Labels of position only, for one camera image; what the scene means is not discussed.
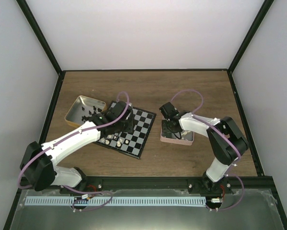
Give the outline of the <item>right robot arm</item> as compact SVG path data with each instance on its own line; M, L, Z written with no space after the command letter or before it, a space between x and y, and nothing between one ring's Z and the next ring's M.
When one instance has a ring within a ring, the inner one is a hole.
M159 110L163 115L162 132L177 134L190 131L208 138L214 160L202 176L202 187L206 192L214 193L230 167L248 150L248 140L230 116L218 119L197 116L190 111L180 112L171 102Z

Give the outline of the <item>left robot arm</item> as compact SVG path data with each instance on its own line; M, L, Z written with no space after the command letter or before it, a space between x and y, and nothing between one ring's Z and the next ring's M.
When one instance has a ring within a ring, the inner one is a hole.
M30 143L20 164L22 175L29 183L26 188L42 191L52 185L62 185L71 187L78 194L84 193L88 182L82 170L58 164L80 148L108 135L131 133L133 120L132 105L118 101L113 107L88 117L83 125L60 138L44 144Z

